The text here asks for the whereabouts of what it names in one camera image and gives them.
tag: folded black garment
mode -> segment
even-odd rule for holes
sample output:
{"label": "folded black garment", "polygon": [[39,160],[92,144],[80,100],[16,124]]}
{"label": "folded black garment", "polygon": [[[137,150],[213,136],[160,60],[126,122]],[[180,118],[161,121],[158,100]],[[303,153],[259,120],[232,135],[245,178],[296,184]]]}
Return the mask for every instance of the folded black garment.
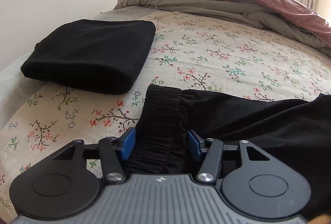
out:
{"label": "folded black garment", "polygon": [[81,90],[123,94],[137,79],[154,35],[150,21],[74,21],[39,42],[21,71]]}
{"label": "folded black garment", "polygon": [[[331,96],[247,100],[221,92],[150,85],[125,173],[196,173],[187,130],[237,145],[249,140],[303,175],[312,198],[303,215],[331,214]],[[231,171],[231,163],[222,163]]]}

